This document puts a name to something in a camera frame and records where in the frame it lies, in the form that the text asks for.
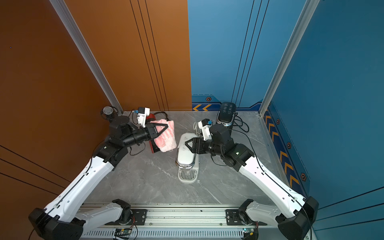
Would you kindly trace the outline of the white coffee machine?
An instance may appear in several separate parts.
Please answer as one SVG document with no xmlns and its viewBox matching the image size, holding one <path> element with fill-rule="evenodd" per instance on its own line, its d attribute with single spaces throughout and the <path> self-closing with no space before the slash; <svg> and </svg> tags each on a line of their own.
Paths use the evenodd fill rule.
<svg viewBox="0 0 384 240">
<path fill-rule="evenodd" d="M 178 178 L 180 182 L 184 184 L 193 184 L 198 179 L 199 174 L 199 156 L 193 154 L 185 143 L 192 138 L 196 138 L 197 135 L 194 133 L 185 133 L 181 136 L 177 157 L 176 165 L 178 169 Z"/>
</svg>

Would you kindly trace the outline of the pink towel cloth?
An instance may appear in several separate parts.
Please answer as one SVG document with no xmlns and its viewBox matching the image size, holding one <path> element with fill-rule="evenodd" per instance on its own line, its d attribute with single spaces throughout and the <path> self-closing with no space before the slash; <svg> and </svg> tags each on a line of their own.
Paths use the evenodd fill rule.
<svg viewBox="0 0 384 240">
<path fill-rule="evenodd" d="M 161 119 L 157 121 L 151 121 L 151 123 L 168 125 L 168 128 L 159 137 L 154 139 L 154 142 L 163 153 L 174 150 L 178 146 L 175 138 L 174 121 Z"/>
</svg>

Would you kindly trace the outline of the red Nespresso coffee machine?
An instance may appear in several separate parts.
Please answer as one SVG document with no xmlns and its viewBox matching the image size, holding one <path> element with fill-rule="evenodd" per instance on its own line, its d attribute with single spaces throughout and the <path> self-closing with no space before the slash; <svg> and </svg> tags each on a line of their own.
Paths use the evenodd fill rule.
<svg viewBox="0 0 384 240">
<path fill-rule="evenodd" d="M 147 117 L 146 117 L 146 128 L 147 128 L 147 125 L 150 124 L 151 121 L 155 121 L 156 120 L 156 117 L 154 114 L 150 113 Z M 150 147 L 151 147 L 151 151 L 153 154 L 157 153 L 160 151 L 160 148 L 156 145 L 154 139 L 155 137 L 158 135 L 157 132 L 156 132 L 156 128 L 154 126 L 150 126 L 149 127 L 149 132 L 150 132 L 150 137 L 151 139 L 149 140 L 150 142 Z"/>
</svg>

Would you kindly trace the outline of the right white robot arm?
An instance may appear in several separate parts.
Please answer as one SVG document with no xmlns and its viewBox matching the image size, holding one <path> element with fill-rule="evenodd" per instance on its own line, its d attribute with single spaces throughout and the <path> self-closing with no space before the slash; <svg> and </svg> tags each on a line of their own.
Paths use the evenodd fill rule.
<svg viewBox="0 0 384 240">
<path fill-rule="evenodd" d="M 255 227 L 260 222 L 274 226 L 288 240 L 313 239 L 318 201 L 304 197 L 282 182 L 261 163 L 253 148 L 233 140 L 231 129 L 217 124 L 208 131 L 208 137 L 190 138 L 184 146 L 195 155 L 219 156 L 226 166 L 247 177 L 275 204 L 262 205 L 251 199 L 244 201 L 238 209 L 242 222 Z"/>
</svg>

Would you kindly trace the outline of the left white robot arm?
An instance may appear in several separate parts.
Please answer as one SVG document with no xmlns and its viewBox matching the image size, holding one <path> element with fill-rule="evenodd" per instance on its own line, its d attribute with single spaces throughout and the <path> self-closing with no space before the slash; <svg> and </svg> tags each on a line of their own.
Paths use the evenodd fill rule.
<svg viewBox="0 0 384 240">
<path fill-rule="evenodd" d="M 116 199 L 105 207 L 80 214 L 78 211 L 101 180 L 112 172 L 128 154 L 128 148 L 154 140 L 168 129 L 168 124 L 149 123 L 138 128 L 127 116 L 110 120 L 109 135 L 97 146 L 86 167 L 44 209 L 29 215 L 37 235 L 45 240 L 78 240 L 83 233 L 104 224 L 129 224 L 131 205 Z"/>
</svg>

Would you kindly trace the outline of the black coffee machine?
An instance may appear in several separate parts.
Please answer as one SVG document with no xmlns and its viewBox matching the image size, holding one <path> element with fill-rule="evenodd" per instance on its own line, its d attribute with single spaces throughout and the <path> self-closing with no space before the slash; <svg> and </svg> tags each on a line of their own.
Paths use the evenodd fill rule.
<svg viewBox="0 0 384 240">
<path fill-rule="evenodd" d="M 217 114 L 216 124 L 224 125 L 228 129 L 232 129 L 236 116 L 236 105 L 230 102 L 224 102 Z"/>
</svg>

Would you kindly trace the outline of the black microphone on tripod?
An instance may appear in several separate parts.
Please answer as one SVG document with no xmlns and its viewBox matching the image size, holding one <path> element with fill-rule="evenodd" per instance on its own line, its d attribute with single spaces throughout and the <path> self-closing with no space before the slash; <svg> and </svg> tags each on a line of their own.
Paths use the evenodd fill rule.
<svg viewBox="0 0 384 240">
<path fill-rule="evenodd" d="M 107 120 L 111 123 L 119 115 L 119 111 L 113 106 L 105 106 L 101 110 L 100 115 L 104 120 Z"/>
</svg>

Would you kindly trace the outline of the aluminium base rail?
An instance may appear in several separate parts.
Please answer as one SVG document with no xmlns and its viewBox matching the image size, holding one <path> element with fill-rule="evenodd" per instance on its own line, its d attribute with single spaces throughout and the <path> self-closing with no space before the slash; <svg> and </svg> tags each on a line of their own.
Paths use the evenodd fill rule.
<svg viewBox="0 0 384 240">
<path fill-rule="evenodd" d="M 154 228 L 227 228 L 227 213 L 237 205 L 224 204 L 131 204 L 132 210 L 146 210 L 144 227 Z M 276 206 L 252 202 L 247 210 L 252 220 L 276 228 L 272 221 L 282 212 Z"/>
</svg>

